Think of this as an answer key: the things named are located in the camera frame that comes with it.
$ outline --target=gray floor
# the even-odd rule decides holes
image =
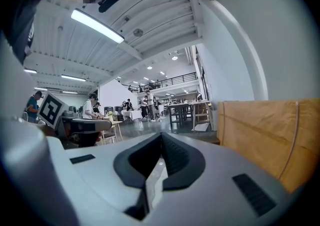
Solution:
[[[172,129],[170,127],[169,116],[161,118],[161,122],[148,122],[146,119],[136,119],[132,122],[125,124],[121,123],[120,128],[123,136],[123,140],[129,140],[141,135],[145,135],[152,132],[168,132],[175,134],[182,134],[195,139],[212,139],[216,138],[216,132],[210,131],[210,126],[206,132],[193,132],[192,131],[193,123],[191,119],[188,119],[183,127],[180,127],[179,124],[173,123]]]

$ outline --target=fluorescent light fixture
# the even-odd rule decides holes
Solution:
[[[67,79],[71,79],[71,80],[77,80],[77,81],[82,81],[85,82],[85,79],[82,78],[78,78],[78,77],[73,77],[73,76],[65,76],[65,75],[61,75],[62,78],[67,78]]]
[[[65,92],[65,91],[62,91],[63,93],[70,93],[70,94],[78,94],[78,92]]]
[[[45,88],[38,88],[38,87],[35,87],[36,90],[40,90],[40,91],[47,91],[48,89],[45,89]]]
[[[32,70],[32,69],[25,69],[24,71],[28,73],[33,73],[33,74],[37,73],[36,70]]]
[[[71,18],[98,31],[99,33],[107,36],[108,38],[110,38],[111,40],[115,41],[118,44],[122,43],[125,40],[121,35],[116,33],[114,30],[107,27],[106,25],[99,22],[98,20],[94,19],[89,14],[84,13],[83,11],[75,9],[72,12]]]

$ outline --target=person in teal shirt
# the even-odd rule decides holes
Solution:
[[[37,113],[38,113],[38,105],[37,105],[37,101],[43,98],[42,96],[42,92],[41,91],[37,91],[33,96],[30,97],[28,104],[26,106],[26,111],[28,113],[28,122],[29,123],[36,123],[36,119],[37,119]]]

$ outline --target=black metal railing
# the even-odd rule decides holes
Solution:
[[[165,79],[155,83],[149,83],[147,85],[141,85],[140,87],[134,87],[134,86],[125,85],[125,84],[123,84],[123,86],[127,87],[128,90],[133,93],[140,93],[140,92],[145,92],[146,90],[154,90],[154,89],[158,89],[158,88],[162,88],[170,85],[190,82],[196,79],[197,79],[197,74],[196,72],[194,72],[194,73],[190,73],[182,76]]]

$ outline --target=white ceiling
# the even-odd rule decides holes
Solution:
[[[117,76],[126,82],[141,81],[146,71],[150,79],[162,80],[157,74],[165,67],[187,63],[185,55],[172,61],[163,51],[200,42],[194,4],[193,0],[120,0],[101,14],[97,4],[83,8],[83,4],[68,0],[42,0],[34,21],[32,54],[24,67],[37,70],[32,76],[38,87],[84,93]],[[110,26],[124,36],[125,42],[117,45],[72,20],[75,8]],[[140,38],[133,35],[137,28],[143,30]],[[148,72],[149,65],[154,70]],[[87,81],[63,80],[61,74]]]

